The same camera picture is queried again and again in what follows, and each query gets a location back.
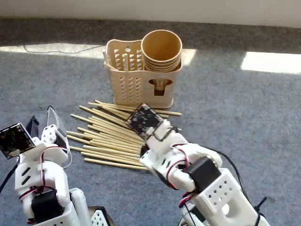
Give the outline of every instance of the wall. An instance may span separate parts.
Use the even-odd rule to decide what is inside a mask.
[[[0,16],[160,20],[301,28],[301,1],[0,0]]]

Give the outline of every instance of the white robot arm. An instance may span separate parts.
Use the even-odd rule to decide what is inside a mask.
[[[3,153],[7,158],[19,156],[15,190],[28,218],[27,223],[36,226],[110,226],[104,208],[96,208],[89,214],[84,193],[78,188],[69,189],[64,169],[71,164],[70,148],[63,123],[52,107],[48,108],[47,126],[40,139],[38,124],[33,117],[26,129],[17,123],[0,131]],[[68,159],[69,164],[62,167]]]
[[[221,168],[222,159],[217,152],[187,142],[169,121],[146,104],[138,107],[127,123],[146,140],[148,150],[141,155],[140,162],[166,185],[187,192],[179,207],[189,226],[203,223],[187,211],[187,201],[211,226],[269,226],[230,171]]]

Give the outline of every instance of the paper cup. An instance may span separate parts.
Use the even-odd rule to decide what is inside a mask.
[[[182,41],[171,31],[155,30],[142,39],[141,50],[146,61],[168,63],[181,55]]]
[[[176,62],[174,62],[172,65],[169,65],[169,66],[164,66],[164,67],[162,67],[162,66],[153,66],[153,65],[150,65],[148,63],[145,63],[144,66],[150,68],[152,71],[170,72],[170,71],[173,71],[175,68],[177,68],[178,65],[180,64],[180,62],[181,62],[181,58],[179,58]]]

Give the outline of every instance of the basket hole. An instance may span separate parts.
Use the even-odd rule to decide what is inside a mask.
[[[131,48],[130,48],[129,46],[126,46],[125,51],[126,51],[127,53],[129,53],[129,52],[131,51]]]

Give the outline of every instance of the utensil holder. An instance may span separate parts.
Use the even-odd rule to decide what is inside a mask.
[[[104,66],[110,76],[114,103],[127,106],[147,103],[155,108],[169,108],[173,105],[174,86],[182,64],[168,73],[145,71],[141,41],[110,40],[107,43]],[[153,79],[169,80],[162,96],[156,96]]]

